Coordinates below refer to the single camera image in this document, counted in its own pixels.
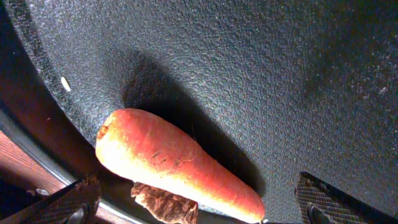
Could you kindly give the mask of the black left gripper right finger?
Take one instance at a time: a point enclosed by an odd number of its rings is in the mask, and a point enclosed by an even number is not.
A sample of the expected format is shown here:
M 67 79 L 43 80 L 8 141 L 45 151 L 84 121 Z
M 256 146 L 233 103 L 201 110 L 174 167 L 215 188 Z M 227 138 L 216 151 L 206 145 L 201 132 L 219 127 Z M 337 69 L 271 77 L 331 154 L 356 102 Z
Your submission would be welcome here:
M 397 223 L 385 214 L 307 173 L 298 175 L 295 201 L 305 224 L 316 223 Z

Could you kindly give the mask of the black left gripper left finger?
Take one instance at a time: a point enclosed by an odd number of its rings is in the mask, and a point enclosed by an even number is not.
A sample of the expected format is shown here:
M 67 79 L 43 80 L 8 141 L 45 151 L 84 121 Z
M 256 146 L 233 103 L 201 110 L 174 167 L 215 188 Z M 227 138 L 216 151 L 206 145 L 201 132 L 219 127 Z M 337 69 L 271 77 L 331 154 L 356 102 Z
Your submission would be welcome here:
M 8 216 L 1 220 L 1 223 L 93 224 L 99 202 L 98 178 L 86 177 Z

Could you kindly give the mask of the brown ginger piece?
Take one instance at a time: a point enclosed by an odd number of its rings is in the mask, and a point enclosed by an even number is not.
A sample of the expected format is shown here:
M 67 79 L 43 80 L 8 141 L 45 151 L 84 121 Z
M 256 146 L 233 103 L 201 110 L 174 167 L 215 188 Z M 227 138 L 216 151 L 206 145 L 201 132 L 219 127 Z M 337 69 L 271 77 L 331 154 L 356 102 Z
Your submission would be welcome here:
M 196 201 L 140 182 L 134 183 L 131 197 L 160 222 L 197 224 Z

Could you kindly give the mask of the orange carrot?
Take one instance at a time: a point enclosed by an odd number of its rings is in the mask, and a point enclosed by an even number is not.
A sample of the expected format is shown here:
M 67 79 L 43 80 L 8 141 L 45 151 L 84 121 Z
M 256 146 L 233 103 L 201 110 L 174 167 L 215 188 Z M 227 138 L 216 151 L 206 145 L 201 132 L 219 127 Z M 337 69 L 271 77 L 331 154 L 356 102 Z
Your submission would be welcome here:
M 95 154 L 112 173 L 259 223 L 260 196 L 168 121 L 138 109 L 112 112 L 100 127 Z

